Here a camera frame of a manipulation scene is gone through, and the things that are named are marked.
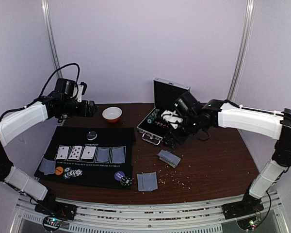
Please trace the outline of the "boxed deck of cards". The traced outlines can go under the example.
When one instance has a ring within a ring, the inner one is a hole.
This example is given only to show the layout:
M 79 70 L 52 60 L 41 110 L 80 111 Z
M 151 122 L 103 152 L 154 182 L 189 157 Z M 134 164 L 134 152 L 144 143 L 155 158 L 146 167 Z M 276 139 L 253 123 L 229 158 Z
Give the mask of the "boxed deck of cards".
M 164 161 L 173 168 L 176 168 L 181 159 L 167 150 L 161 150 L 158 154 L 160 160 Z

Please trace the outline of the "dealt cards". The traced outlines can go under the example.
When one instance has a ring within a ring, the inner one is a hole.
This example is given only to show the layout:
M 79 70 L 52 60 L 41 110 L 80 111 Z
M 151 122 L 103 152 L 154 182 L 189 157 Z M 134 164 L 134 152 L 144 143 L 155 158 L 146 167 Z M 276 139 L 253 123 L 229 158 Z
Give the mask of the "dealt cards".
M 52 175 L 55 174 L 56 169 L 56 161 L 43 159 L 39 171 L 44 175 Z

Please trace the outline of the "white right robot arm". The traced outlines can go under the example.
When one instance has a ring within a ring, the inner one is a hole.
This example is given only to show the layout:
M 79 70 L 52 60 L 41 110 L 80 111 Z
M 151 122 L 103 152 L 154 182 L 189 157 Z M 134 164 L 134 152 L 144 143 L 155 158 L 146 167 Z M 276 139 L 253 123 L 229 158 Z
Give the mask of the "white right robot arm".
M 172 127 L 167 144 L 180 143 L 181 136 L 210 128 L 236 129 L 259 168 L 248 188 L 248 197 L 239 203 L 242 214 L 251 213 L 258 199 L 291 167 L 291 109 L 282 111 L 245 107 L 230 100 L 200 103 L 190 92 L 165 110 L 161 118 Z

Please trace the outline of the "clear acrylic dealer button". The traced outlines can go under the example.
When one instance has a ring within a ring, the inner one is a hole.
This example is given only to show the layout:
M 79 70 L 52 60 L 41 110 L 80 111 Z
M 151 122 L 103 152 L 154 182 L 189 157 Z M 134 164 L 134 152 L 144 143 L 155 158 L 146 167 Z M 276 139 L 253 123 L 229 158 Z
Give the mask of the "clear acrylic dealer button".
M 92 141 L 97 138 L 97 133 L 95 131 L 89 131 L 86 135 L 87 140 Z

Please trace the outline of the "orange big blind button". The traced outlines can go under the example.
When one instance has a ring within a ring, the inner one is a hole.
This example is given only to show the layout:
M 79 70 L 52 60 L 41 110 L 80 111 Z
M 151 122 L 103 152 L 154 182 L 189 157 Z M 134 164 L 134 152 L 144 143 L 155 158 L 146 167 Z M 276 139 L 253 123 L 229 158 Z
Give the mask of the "orange big blind button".
M 64 172 L 63 167 L 58 166 L 58 167 L 55 168 L 55 175 L 58 175 L 58 176 L 59 176 L 59 175 L 62 175 L 63 172 Z

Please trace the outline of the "dealt card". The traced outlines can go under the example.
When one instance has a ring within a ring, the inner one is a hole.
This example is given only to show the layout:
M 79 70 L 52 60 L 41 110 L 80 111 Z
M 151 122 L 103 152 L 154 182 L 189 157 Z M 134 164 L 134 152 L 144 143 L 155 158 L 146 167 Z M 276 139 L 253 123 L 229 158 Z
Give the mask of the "dealt card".
M 138 191 L 140 192 L 148 191 L 148 187 L 146 185 L 146 176 L 144 174 L 137 174 L 137 184 Z

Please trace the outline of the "blue small blind button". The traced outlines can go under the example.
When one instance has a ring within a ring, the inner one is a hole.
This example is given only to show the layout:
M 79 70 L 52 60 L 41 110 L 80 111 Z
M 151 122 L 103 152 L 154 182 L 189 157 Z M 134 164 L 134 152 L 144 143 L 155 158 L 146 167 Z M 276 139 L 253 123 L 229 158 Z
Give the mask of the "blue small blind button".
M 120 181 L 123 177 L 125 177 L 125 173 L 123 171 L 117 171 L 115 174 L 114 174 L 114 178 L 117 180 L 117 181 Z

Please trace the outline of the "black poker chip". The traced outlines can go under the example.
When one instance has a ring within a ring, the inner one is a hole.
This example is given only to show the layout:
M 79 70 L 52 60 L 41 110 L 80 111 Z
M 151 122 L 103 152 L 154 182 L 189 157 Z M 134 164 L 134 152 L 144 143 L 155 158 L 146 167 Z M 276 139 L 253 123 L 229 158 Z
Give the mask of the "black poker chip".
M 122 177 L 120 179 L 120 184 L 123 186 L 123 187 L 130 187 L 131 184 L 132 184 L 132 179 L 130 177 Z

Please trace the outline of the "white blue chips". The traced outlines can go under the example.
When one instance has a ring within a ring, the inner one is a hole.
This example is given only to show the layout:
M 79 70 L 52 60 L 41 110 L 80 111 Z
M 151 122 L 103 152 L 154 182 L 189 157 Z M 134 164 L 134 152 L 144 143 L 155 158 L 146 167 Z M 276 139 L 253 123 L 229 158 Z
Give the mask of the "white blue chips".
M 64 179 L 80 177 L 82 174 L 83 171 L 81 169 L 71 169 L 70 167 L 64 169 Z

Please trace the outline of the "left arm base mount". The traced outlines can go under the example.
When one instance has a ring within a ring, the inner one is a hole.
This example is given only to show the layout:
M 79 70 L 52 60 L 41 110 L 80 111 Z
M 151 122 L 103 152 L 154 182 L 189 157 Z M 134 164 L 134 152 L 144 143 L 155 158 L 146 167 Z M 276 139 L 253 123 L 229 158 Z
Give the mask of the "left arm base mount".
M 54 203 L 38 202 L 34 210 L 38 213 L 53 216 L 59 219 L 74 220 L 77 206 L 58 201 Z

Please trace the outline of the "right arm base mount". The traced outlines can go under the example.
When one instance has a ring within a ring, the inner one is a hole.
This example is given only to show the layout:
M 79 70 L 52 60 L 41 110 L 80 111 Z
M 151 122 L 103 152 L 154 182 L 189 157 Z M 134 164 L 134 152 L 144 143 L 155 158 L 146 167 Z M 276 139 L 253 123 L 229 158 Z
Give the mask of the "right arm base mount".
M 238 218 L 246 215 L 254 214 L 256 211 L 264 210 L 261 201 L 245 201 L 227 203 L 222 206 L 225 219 Z

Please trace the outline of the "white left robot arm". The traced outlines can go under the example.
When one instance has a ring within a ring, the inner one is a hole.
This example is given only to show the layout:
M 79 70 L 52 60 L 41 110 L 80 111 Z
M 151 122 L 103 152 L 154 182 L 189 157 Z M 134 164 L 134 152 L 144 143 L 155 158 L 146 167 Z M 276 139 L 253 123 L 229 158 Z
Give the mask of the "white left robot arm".
M 15 111 L 0 121 L 0 182 L 10 184 L 19 191 L 36 200 L 50 216 L 58 214 L 60 205 L 51 197 L 49 190 L 29 174 L 17 168 L 9 159 L 6 147 L 20 138 L 35 125 L 53 117 L 93 117 L 97 107 L 92 100 L 57 100 L 52 97 L 40 97 L 29 107 Z

